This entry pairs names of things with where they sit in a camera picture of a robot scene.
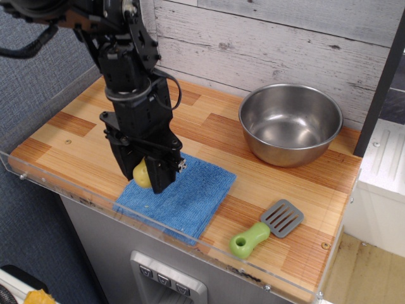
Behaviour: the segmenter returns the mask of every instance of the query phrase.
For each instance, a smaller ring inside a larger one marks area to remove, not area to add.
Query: black cable
[[[158,70],[156,68],[153,70],[153,74],[155,74],[156,76],[160,76],[160,77],[170,79],[170,80],[172,80],[172,81],[174,81],[176,83],[176,85],[178,87],[178,98],[177,98],[176,105],[173,108],[165,105],[164,103],[162,103],[162,101],[160,100],[158,95],[155,96],[156,100],[158,101],[159,105],[162,108],[164,108],[166,110],[171,110],[171,111],[176,110],[178,108],[178,106],[180,106],[180,103],[182,102],[182,88],[180,87],[180,84],[178,83],[177,79],[175,77],[171,76],[169,73]]]
[[[18,304],[14,296],[0,284],[0,304]]]
[[[48,26],[48,28],[45,29],[36,40],[21,49],[5,49],[0,47],[0,56],[14,59],[32,58],[39,52],[42,46],[47,44],[47,42],[55,36],[57,31],[58,27],[54,24],[50,24],[50,26]]]

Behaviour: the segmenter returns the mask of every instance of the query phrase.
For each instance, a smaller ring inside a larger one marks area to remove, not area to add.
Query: folded blue cloth
[[[176,181],[161,194],[143,189],[131,180],[116,202],[198,239],[227,195],[236,175],[191,155],[182,153],[182,157],[186,159],[187,168],[177,174]],[[139,219],[118,205],[114,210]],[[195,244],[181,234],[168,229],[165,232],[185,243]]]

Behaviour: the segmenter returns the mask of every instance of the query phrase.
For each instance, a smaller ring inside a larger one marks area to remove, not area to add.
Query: metal bowl
[[[297,84],[275,84],[250,93],[239,120],[251,151],[279,167],[313,162],[339,134],[343,116],[322,92]]]

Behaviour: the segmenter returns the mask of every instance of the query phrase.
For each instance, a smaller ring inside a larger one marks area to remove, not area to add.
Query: slotted spatula
[[[260,221],[249,230],[234,236],[229,247],[239,258],[247,258],[257,244],[270,235],[270,231],[278,238],[284,238],[304,219],[304,214],[286,199],[281,199],[261,215]]]

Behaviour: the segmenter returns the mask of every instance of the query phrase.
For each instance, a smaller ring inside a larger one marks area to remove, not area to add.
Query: spatula head
[[[304,219],[304,214],[286,199],[281,199],[261,215],[265,223],[278,238],[284,238]]]

